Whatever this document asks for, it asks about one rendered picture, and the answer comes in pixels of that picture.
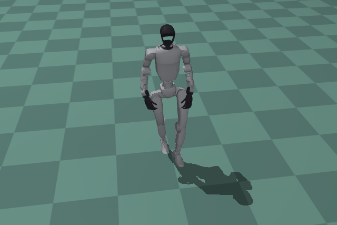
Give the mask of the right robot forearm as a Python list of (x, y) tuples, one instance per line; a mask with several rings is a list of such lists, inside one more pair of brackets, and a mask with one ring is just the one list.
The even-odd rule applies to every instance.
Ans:
[(148, 76), (143, 75), (143, 68), (141, 69), (141, 95), (142, 96), (146, 96), (145, 94), (145, 90), (148, 90), (148, 86), (147, 86), (147, 80), (148, 80)]

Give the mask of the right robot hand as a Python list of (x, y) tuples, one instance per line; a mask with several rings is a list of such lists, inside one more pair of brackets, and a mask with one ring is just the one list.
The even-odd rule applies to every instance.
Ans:
[(143, 96), (143, 98), (145, 98), (145, 104), (146, 104), (146, 107), (149, 109), (149, 110), (156, 110), (157, 108), (155, 108), (153, 106), (153, 104), (157, 105), (156, 103), (154, 103), (153, 101), (151, 101), (151, 99), (149, 98), (149, 92), (148, 90), (145, 90), (145, 94), (146, 96)]

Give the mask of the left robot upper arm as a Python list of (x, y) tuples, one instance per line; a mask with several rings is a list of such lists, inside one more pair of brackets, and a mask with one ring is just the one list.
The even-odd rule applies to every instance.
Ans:
[(187, 46), (183, 45), (183, 46), (179, 46), (179, 49), (181, 51), (181, 56), (182, 56), (182, 60), (183, 60), (183, 71), (186, 72), (191, 72), (191, 68), (190, 68), (190, 53), (189, 50), (187, 48)]

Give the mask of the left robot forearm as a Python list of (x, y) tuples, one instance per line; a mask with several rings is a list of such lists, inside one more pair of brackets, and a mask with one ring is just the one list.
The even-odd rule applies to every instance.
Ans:
[(187, 73), (185, 75), (186, 77), (186, 82), (187, 82), (187, 87), (190, 87), (190, 92), (194, 92), (194, 81), (193, 81), (193, 72), (192, 72), (192, 67), (190, 65), (191, 68), (191, 73)]

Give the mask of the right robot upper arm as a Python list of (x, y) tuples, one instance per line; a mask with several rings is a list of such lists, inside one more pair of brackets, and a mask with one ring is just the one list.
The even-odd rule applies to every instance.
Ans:
[(155, 54), (156, 54), (156, 48), (148, 48), (145, 51), (145, 56), (144, 56), (144, 60), (143, 60), (143, 75), (150, 75), (150, 64), (151, 61), (155, 58)]

